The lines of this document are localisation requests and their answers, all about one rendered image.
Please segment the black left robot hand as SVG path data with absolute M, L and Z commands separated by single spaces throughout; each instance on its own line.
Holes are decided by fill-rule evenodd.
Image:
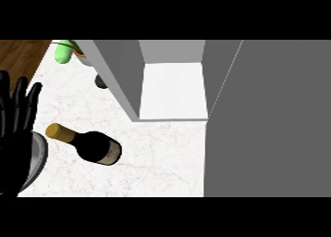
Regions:
M 31 160 L 32 124 L 42 84 L 28 88 L 28 78 L 8 91 L 8 73 L 0 70 L 0 198 L 17 196 L 26 182 Z

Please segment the dark wine bottle gold cap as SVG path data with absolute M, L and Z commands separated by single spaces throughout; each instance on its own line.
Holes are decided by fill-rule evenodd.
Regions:
M 78 133 L 59 123 L 51 123 L 45 127 L 45 136 L 72 145 L 79 158 L 85 161 L 104 166 L 119 161 L 121 145 L 98 131 Z

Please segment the grey open cabinet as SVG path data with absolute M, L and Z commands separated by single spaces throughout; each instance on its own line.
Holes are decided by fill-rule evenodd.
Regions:
M 79 40 L 87 61 L 134 122 L 205 121 L 240 40 Z

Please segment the dark green round object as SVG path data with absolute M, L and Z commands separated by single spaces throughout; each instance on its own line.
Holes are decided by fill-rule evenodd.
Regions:
M 100 89 L 106 89 L 107 86 L 104 85 L 101 79 L 100 79 L 100 75 L 97 74 L 95 75 L 95 79 L 94 79 L 94 83 L 95 83 L 95 86 L 100 88 Z

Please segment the green potted plant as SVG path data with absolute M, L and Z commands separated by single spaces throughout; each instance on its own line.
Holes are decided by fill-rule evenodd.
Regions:
M 82 53 L 82 50 L 73 40 L 60 40 L 54 43 L 54 45 L 54 60 L 57 63 L 66 64 L 70 57 L 75 56 L 87 67 L 91 66 L 85 54 Z

